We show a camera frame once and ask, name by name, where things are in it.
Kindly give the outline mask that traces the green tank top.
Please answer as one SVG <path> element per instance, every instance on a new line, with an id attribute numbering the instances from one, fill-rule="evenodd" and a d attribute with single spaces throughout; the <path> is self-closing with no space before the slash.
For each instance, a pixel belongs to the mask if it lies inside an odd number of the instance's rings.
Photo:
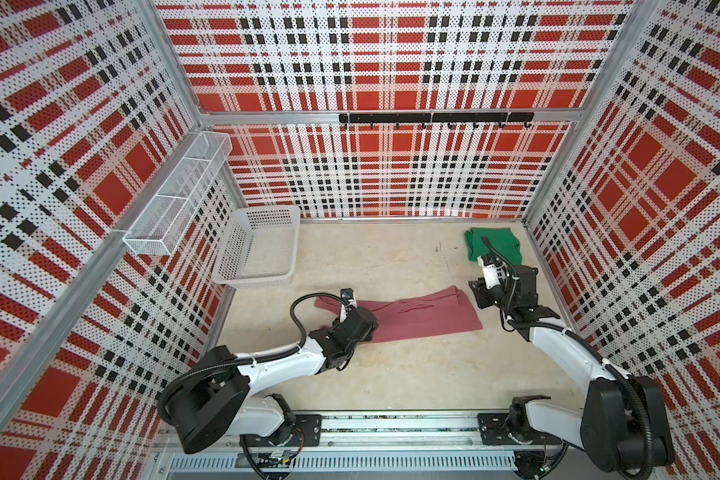
<path id="1" fill-rule="evenodd" d="M 467 257 L 471 262 L 489 252 L 482 238 L 486 237 L 491 245 L 513 265 L 523 262 L 520 242 L 509 228 L 470 228 L 464 232 Z"/>

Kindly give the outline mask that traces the pink tank top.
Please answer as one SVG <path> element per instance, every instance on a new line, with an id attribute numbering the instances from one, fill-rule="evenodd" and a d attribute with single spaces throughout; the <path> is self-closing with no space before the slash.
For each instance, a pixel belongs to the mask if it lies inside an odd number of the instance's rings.
<path id="1" fill-rule="evenodd" d="M 377 319 L 375 343 L 442 336 L 482 329 L 466 293 L 456 286 L 391 302 L 359 301 Z"/>

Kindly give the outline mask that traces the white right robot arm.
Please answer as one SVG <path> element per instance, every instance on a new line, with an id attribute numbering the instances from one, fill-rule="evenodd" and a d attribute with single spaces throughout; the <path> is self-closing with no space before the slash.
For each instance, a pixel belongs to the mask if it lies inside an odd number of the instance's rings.
<path id="1" fill-rule="evenodd" d="M 539 304 L 537 269 L 499 261 L 482 263 L 481 270 L 469 284 L 478 307 L 498 308 L 504 329 L 545 353 L 585 395 L 576 409 L 546 395 L 514 398 L 505 420 L 509 437 L 529 443 L 550 435 L 626 479 L 647 479 L 655 468 L 671 465 L 676 454 L 659 385 L 612 363 Z"/>

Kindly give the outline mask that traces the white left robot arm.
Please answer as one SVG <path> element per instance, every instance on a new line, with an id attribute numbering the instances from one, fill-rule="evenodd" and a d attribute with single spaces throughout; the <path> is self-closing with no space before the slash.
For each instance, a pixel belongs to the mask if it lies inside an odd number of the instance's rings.
<path id="1" fill-rule="evenodd" d="M 372 340 L 375 316 L 348 306 L 328 327 L 307 334 L 302 343 L 260 355 L 234 355 L 215 347 L 157 397 L 160 418 L 171 425 L 186 454 L 198 453 L 225 435 L 271 445 L 289 442 L 297 417 L 280 394 L 261 393 L 292 379 L 342 370 L 357 346 Z"/>

